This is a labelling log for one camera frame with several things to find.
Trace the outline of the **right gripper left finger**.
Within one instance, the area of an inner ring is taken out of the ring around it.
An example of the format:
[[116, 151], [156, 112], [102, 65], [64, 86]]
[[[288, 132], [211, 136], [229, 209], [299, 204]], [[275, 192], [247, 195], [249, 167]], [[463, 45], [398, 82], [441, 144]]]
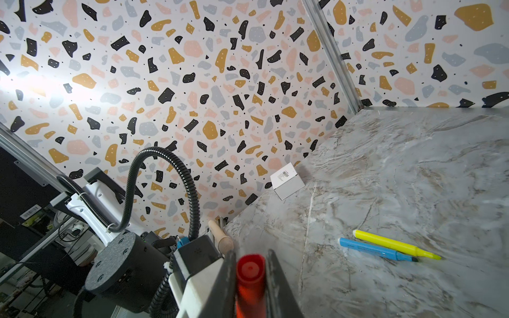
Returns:
[[202, 308], [199, 318], [203, 317], [236, 317], [235, 298], [237, 290], [237, 256], [230, 250], [223, 260], [219, 274], [212, 286], [208, 299]]

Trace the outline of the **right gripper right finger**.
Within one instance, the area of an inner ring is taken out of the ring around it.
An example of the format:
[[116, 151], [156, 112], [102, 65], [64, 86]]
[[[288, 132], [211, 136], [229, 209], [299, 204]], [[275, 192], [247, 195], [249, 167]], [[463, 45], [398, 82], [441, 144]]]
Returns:
[[273, 249], [269, 249], [266, 257], [265, 283], [267, 317], [304, 318]]

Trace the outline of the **red pen cap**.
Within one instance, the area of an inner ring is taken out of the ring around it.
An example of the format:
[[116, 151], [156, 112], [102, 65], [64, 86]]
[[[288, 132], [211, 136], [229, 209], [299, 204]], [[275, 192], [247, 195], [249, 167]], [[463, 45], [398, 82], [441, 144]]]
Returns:
[[237, 317], [266, 317], [265, 273], [261, 254], [248, 254], [237, 262]]

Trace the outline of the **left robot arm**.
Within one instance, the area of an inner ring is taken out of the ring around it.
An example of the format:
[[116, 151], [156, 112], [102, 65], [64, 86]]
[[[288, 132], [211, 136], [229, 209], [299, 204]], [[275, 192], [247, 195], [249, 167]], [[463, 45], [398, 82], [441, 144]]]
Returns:
[[175, 238], [148, 232], [138, 221], [113, 232], [123, 218], [125, 191], [99, 168], [86, 175], [84, 187], [66, 175], [57, 180], [70, 193], [67, 209], [81, 217], [104, 245], [86, 278], [85, 293], [107, 298], [133, 313], [148, 312]]

